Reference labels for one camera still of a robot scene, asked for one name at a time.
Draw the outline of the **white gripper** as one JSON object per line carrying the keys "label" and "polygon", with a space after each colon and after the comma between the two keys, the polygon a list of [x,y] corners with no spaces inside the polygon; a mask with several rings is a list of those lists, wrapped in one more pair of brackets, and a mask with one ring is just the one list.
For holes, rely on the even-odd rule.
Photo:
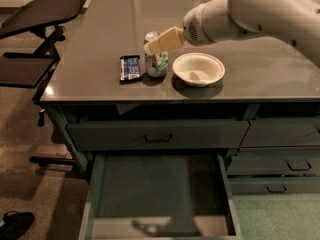
{"label": "white gripper", "polygon": [[171,27],[162,33],[147,33],[145,53],[154,55],[179,49],[185,39],[193,46],[231,39],[234,25],[228,13],[228,0],[212,0],[191,9],[183,18],[183,29]]}

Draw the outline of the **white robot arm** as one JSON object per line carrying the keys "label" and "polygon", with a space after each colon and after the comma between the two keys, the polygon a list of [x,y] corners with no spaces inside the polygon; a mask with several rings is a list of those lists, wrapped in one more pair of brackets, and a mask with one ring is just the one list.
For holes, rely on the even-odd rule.
{"label": "white robot arm", "polygon": [[171,27],[144,45],[148,55],[226,40],[271,36],[320,65],[319,4],[313,0],[212,0],[190,10],[181,27]]}

